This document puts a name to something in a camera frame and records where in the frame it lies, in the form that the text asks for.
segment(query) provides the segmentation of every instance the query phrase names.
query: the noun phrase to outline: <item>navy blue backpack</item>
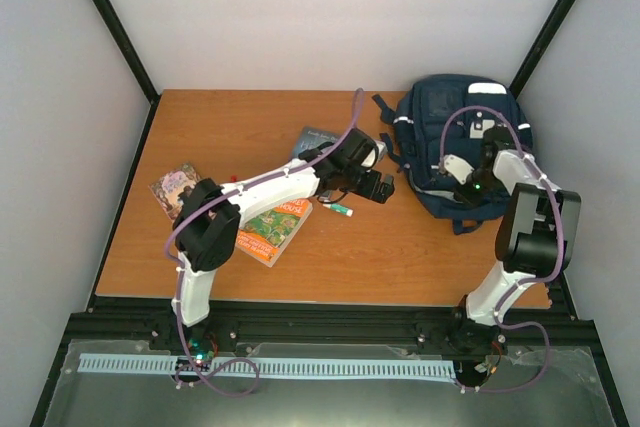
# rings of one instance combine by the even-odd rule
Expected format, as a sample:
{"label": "navy blue backpack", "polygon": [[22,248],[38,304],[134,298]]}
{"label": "navy blue backpack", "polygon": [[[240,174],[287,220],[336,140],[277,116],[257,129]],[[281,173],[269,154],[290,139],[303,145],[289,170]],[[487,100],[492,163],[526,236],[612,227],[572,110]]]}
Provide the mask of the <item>navy blue backpack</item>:
{"label": "navy blue backpack", "polygon": [[[522,146],[532,151],[531,126],[509,90],[502,84],[471,75],[431,75],[416,82],[394,111],[382,97],[373,100],[381,109],[380,119],[393,126],[399,153],[393,151],[388,134],[380,134],[389,157],[404,170],[409,185],[427,210],[438,219],[451,219],[456,235],[473,232],[485,220],[504,215],[509,196],[493,193],[477,207],[453,198],[456,181],[439,172],[440,135],[447,119],[462,107],[482,105],[497,110],[518,133]],[[455,118],[445,142],[445,154],[465,159],[474,168],[480,165],[482,133],[500,121],[492,114],[464,112]]]}

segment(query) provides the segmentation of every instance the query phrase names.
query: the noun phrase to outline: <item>wooden table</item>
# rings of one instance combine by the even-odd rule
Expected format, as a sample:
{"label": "wooden table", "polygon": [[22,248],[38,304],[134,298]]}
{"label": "wooden table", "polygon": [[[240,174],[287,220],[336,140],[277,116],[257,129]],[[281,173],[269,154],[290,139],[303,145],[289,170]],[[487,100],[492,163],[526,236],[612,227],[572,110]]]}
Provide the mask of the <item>wooden table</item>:
{"label": "wooden table", "polygon": [[[162,254],[171,222],[149,184],[182,162],[218,183],[253,177],[288,161],[303,126],[342,132],[351,92],[165,91],[153,121],[96,293],[172,297],[175,266]],[[383,94],[391,105],[402,96]],[[367,95],[358,126],[388,131]],[[385,158],[379,170],[393,173]],[[475,289],[494,263],[498,222],[454,236],[435,220],[403,175],[385,205],[348,196],[349,218],[320,207],[272,268],[236,251],[215,278],[213,298],[448,306]],[[544,286],[521,307],[547,308]]]}

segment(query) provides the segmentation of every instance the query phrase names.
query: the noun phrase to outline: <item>black metal frame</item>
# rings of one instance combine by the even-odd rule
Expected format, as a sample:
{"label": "black metal frame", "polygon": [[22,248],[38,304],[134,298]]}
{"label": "black metal frame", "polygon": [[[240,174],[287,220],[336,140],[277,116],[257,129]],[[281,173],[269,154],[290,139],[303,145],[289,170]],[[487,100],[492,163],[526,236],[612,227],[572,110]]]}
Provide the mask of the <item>black metal frame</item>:
{"label": "black metal frame", "polygon": [[[72,340],[148,340],[157,348],[167,348],[175,352],[181,351],[180,345],[171,334],[170,326],[175,322],[175,316],[167,300],[98,297],[95,295],[95,287],[100,278],[158,108],[160,95],[155,91],[153,83],[136,54],[111,2],[109,0],[93,1],[138,80],[140,88],[149,100],[150,109],[100,263],[100,270],[91,293],[88,309],[84,313],[72,314],[69,318],[34,413],[32,427],[41,426],[45,421],[60,369]],[[556,2],[513,80],[510,88],[515,95],[522,91],[574,2],[575,0],[558,0]],[[549,286],[549,294],[552,301],[549,310],[512,310],[507,314],[507,321],[520,322],[535,319],[545,325],[554,345],[589,347],[593,353],[616,424],[619,426],[629,425],[595,325],[592,321],[577,319],[563,274]],[[385,344],[401,346],[409,351],[422,354],[442,354],[439,347],[434,347],[429,342],[420,342],[418,336],[420,332],[446,323],[451,313],[449,308],[228,301],[211,302],[211,309],[216,313],[215,331],[217,339],[222,344],[221,348],[232,351],[235,351],[238,343],[244,345],[261,342],[312,342]],[[160,335],[153,337],[152,331],[159,332]],[[231,331],[236,334],[235,339],[229,335]],[[528,330],[510,332],[509,342],[513,345],[542,345],[542,339],[538,332]]]}

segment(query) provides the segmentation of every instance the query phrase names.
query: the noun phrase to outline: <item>black corner beam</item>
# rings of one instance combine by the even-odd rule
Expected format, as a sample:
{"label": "black corner beam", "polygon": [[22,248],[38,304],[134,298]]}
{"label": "black corner beam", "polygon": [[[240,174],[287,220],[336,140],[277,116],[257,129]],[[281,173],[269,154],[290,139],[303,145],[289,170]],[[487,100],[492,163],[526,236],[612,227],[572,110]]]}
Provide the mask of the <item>black corner beam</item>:
{"label": "black corner beam", "polygon": [[109,0],[92,1],[102,16],[102,20],[104,20],[109,32],[111,32],[113,39],[116,41],[120,52],[122,52],[122,55],[127,61],[127,64],[129,64],[129,68],[138,81],[138,84],[149,101],[149,104],[153,105],[154,103],[157,103],[160,96],[153,86],[153,82],[151,82],[144,65],[142,65],[140,57],[138,57],[136,50],[133,48],[133,44],[131,43],[127,32],[124,30],[124,27],[118,18],[118,14],[111,5],[111,2]]}
{"label": "black corner beam", "polygon": [[525,57],[520,69],[518,69],[518,73],[513,78],[513,82],[509,86],[509,90],[513,93],[513,95],[517,98],[524,89],[527,81],[533,74],[538,62],[544,55],[547,47],[551,44],[556,32],[562,25],[565,17],[571,10],[571,7],[575,3],[576,0],[557,0],[556,4],[553,6],[549,17],[545,21],[542,29],[538,33],[538,37],[536,37],[535,42],[529,49],[529,53]]}

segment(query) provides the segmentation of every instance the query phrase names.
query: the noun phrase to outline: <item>gray wall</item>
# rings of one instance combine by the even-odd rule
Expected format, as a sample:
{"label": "gray wall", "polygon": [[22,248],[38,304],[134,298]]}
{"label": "gray wall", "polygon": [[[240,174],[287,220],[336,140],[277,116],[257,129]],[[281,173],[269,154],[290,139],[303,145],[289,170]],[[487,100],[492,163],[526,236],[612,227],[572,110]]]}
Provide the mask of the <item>gray wall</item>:
{"label": "gray wall", "polygon": [[522,95],[542,166],[582,195],[567,271],[640,425],[640,0],[578,0]]}
{"label": "gray wall", "polygon": [[510,82],[555,0],[112,0],[158,87],[408,88]]}
{"label": "gray wall", "polygon": [[0,426],[83,310],[147,104],[90,0],[0,0]]}

